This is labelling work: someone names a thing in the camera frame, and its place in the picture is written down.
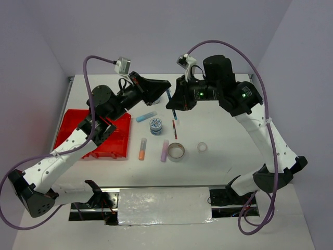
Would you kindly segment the blue gel pen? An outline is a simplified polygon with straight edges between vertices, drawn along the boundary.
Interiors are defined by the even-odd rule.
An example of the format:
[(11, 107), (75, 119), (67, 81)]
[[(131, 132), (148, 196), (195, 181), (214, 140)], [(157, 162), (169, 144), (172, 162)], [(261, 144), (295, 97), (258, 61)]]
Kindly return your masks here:
[(173, 114), (174, 120), (177, 120), (177, 114), (176, 114), (176, 111), (175, 111), (175, 109), (174, 109), (174, 107), (173, 107), (172, 96), (171, 96), (171, 91), (170, 91), (170, 89), (167, 89), (166, 94), (167, 94), (168, 99), (169, 99), (168, 106), (170, 107), (170, 109), (171, 109), (171, 111), (172, 111), (172, 114)]

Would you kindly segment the red gel pen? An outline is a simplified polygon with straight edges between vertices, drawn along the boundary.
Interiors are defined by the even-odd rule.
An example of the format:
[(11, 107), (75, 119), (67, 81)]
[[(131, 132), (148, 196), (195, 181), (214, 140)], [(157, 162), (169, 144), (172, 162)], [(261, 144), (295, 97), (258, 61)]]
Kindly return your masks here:
[(172, 125), (173, 125), (173, 133), (174, 133), (174, 137), (177, 140), (177, 132), (176, 132), (176, 126), (175, 126), (175, 121), (172, 120)]

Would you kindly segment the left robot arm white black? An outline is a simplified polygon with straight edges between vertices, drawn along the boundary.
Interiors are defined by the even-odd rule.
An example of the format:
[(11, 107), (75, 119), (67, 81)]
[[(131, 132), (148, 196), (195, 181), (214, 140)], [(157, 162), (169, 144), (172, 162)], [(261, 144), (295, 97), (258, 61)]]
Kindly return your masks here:
[(85, 203), (95, 208), (107, 194), (92, 180), (82, 187), (56, 187), (55, 182), (77, 161), (102, 145), (116, 130), (114, 122), (136, 104), (150, 106), (171, 84), (167, 80), (146, 79), (136, 72), (128, 76), (129, 85), (114, 94), (107, 85), (99, 85), (87, 101), (89, 113), (77, 128), (44, 157), (25, 171), (13, 170), (8, 175), (15, 194), (31, 217), (37, 218), (57, 205)]

